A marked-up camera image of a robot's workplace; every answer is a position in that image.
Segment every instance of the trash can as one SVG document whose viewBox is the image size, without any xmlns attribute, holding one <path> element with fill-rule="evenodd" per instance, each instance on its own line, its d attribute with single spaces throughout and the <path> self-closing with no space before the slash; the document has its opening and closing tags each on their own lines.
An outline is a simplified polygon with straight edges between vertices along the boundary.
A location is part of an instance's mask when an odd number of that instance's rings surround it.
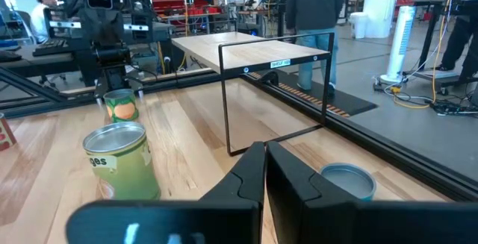
<svg viewBox="0 0 478 244">
<path fill-rule="evenodd" d="M 350 23 L 352 27 L 352 38 L 362 39 L 365 37 L 367 29 L 368 16 L 366 13 L 358 12 L 350 14 Z"/>
</svg>

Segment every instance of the tower fan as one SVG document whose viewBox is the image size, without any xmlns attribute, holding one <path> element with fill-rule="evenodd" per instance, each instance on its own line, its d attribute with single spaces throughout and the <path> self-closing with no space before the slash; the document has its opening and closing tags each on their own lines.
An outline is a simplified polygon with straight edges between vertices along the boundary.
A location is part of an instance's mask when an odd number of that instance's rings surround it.
<svg viewBox="0 0 478 244">
<path fill-rule="evenodd" d="M 397 27 L 395 28 L 394 43 L 392 44 L 390 60 L 388 61 L 387 74 L 380 76 L 380 81 L 395 84 L 403 80 L 403 60 L 405 59 L 406 47 L 409 44 L 415 12 L 416 7 L 400 7 Z"/>
</svg>

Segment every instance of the chair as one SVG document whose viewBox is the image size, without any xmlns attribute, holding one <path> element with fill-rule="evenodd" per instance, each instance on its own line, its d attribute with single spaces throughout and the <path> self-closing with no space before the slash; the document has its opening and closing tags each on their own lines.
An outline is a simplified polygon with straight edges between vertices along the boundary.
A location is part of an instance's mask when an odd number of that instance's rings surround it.
<svg viewBox="0 0 478 244">
<path fill-rule="evenodd" d="M 31 41 L 33 44 L 37 44 L 37 40 L 35 39 L 35 36 L 33 36 L 33 33 L 31 32 L 30 26 L 31 26 L 31 17 L 30 14 L 24 11 L 16 11 L 19 16 L 22 18 L 23 25 L 25 26 L 25 30 L 27 31 L 28 37 L 31 38 Z M 41 75 L 41 79 L 39 81 L 40 84 L 44 84 L 45 82 L 49 82 L 51 87 L 55 87 L 55 84 L 52 83 L 52 81 L 56 80 L 57 78 L 61 78 L 63 81 L 66 81 L 66 75 L 64 73 L 60 73 L 58 75 L 53 75 L 50 79 L 46 77 L 46 75 Z"/>
</svg>

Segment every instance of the gray sweater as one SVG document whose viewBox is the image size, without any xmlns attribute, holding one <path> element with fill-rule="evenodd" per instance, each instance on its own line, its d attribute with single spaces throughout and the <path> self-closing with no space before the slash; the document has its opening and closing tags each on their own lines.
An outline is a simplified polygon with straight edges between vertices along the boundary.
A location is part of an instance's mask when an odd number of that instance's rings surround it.
<svg viewBox="0 0 478 244">
<path fill-rule="evenodd" d="M 287 28 L 334 28 L 343 4 L 344 0 L 287 0 Z"/>
</svg>

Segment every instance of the man in white shirt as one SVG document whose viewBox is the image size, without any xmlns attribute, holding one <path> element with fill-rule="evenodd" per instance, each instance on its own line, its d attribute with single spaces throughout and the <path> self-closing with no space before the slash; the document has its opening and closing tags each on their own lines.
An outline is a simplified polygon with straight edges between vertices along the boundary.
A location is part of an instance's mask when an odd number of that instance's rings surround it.
<svg viewBox="0 0 478 244">
<path fill-rule="evenodd" d="M 56 5 L 57 0 L 37 0 L 40 4 L 37 5 L 31 12 L 31 33 L 35 36 L 37 43 L 44 43 L 49 35 L 46 30 L 45 14 L 43 9 L 50 5 Z"/>
</svg>

